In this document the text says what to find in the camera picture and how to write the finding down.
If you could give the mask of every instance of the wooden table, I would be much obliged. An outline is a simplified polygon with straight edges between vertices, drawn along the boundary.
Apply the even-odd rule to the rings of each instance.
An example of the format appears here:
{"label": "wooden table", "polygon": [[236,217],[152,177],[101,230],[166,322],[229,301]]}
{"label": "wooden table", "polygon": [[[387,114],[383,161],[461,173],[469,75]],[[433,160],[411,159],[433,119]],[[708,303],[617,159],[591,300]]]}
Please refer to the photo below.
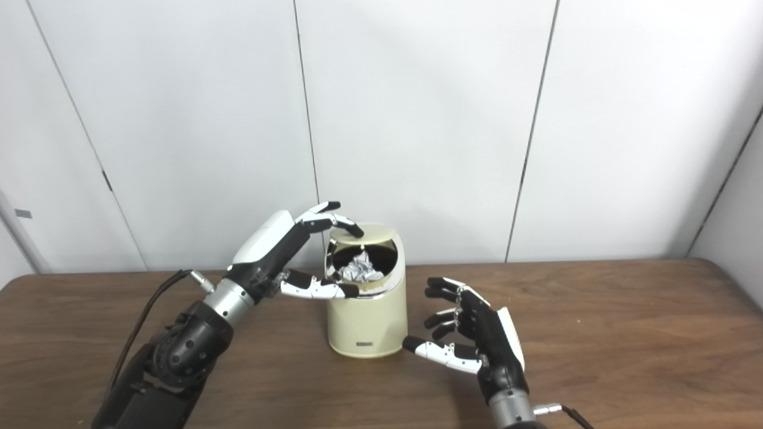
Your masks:
{"label": "wooden table", "polygon": [[[125,337],[167,276],[25,276],[2,290],[0,427],[89,427]],[[761,312],[707,261],[412,266],[408,317],[420,336],[424,318],[447,307],[423,297],[428,276],[509,307],[533,403],[575,407],[597,429],[763,427]],[[136,344],[201,296],[191,280],[176,285]],[[474,376],[405,352],[339,356],[325,317],[325,303],[286,296],[255,307],[186,427],[493,427]],[[576,427],[563,414],[543,421]]]}

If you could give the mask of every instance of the gray sticker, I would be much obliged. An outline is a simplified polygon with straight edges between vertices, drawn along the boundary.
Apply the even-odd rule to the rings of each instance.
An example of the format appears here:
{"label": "gray sticker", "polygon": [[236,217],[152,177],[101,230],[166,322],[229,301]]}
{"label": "gray sticker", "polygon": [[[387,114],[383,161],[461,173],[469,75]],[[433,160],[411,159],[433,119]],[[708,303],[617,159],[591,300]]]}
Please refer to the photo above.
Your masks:
{"label": "gray sticker", "polygon": [[32,212],[28,210],[16,210],[16,217],[17,218],[26,218],[26,219],[32,219]]}

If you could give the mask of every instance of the cable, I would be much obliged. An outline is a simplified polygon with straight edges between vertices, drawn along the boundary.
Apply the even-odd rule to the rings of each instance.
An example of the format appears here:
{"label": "cable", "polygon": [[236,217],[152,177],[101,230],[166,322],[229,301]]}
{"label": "cable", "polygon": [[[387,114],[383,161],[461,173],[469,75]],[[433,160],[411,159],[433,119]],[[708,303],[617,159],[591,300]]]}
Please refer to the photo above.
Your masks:
{"label": "cable", "polygon": [[177,273],[172,274],[172,276],[165,280],[164,283],[159,285],[159,288],[156,290],[156,292],[153,293],[151,298],[146,303],[146,306],[143,307],[143,311],[140,313],[140,316],[138,316],[138,320],[135,323],[135,327],[133,327],[133,331],[130,332],[130,336],[127,337],[127,342],[125,342],[124,348],[122,348],[122,352],[119,353],[117,364],[114,365],[114,371],[111,373],[111,378],[108,380],[108,384],[106,385],[106,394],[104,395],[104,400],[108,396],[108,393],[117,384],[119,372],[122,370],[122,365],[124,365],[124,360],[127,358],[127,353],[130,351],[130,347],[132,347],[133,342],[135,341],[135,337],[137,337],[138,332],[140,332],[140,328],[143,326],[144,321],[146,321],[146,318],[148,317],[151,308],[156,303],[156,300],[159,299],[159,296],[166,292],[170,286],[186,277],[191,271],[192,270],[190,269],[180,269]]}
{"label": "cable", "polygon": [[578,424],[580,424],[584,429],[594,429],[593,426],[591,426],[590,423],[588,423],[583,416],[580,415],[580,413],[575,410],[574,408],[569,408],[565,405],[562,405],[562,411],[567,413],[568,416]]}

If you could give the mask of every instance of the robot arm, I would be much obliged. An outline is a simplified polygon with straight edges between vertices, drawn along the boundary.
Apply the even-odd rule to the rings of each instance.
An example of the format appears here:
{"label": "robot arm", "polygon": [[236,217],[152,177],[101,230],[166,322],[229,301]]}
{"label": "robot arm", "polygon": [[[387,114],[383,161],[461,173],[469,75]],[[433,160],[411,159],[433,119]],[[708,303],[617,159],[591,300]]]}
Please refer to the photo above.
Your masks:
{"label": "robot arm", "polygon": [[363,231],[355,222],[326,213],[339,207],[339,202],[324,202],[296,220],[288,211],[276,212],[239,249],[217,285],[196,271],[173,276],[177,281],[190,274],[207,296],[140,348],[110,386],[92,427],[181,429],[217,358],[230,346],[233,328],[263,298],[272,298],[279,290],[302,298],[357,296],[359,290],[354,285],[316,279],[294,270],[282,272],[313,233],[341,227],[362,237]]}
{"label": "robot arm", "polygon": [[[427,283],[427,297],[443,298],[459,306],[425,320],[426,328],[437,327],[432,333],[434,341],[406,337],[403,347],[449,368],[476,374],[497,429],[546,429],[536,421],[530,406],[524,356],[509,311],[505,307],[493,310],[464,283],[443,277],[430,278]],[[455,331],[473,340],[475,347],[439,341]]]}

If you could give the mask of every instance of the cream trash can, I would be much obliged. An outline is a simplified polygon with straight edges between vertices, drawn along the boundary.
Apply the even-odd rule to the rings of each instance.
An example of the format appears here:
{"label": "cream trash can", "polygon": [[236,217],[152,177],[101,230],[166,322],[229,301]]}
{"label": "cream trash can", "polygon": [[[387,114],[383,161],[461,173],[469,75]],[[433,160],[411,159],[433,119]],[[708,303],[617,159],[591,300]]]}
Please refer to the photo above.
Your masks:
{"label": "cream trash can", "polygon": [[[331,231],[326,250],[326,277],[357,285],[357,298],[328,301],[329,345],[337,353],[358,358],[381,357],[402,348],[408,334],[405,291],[405,252],[398,233],[387,226],[361,224],[363,237],[345,230]],[[363,250],[384,277],[354,282],[339,270]]]}

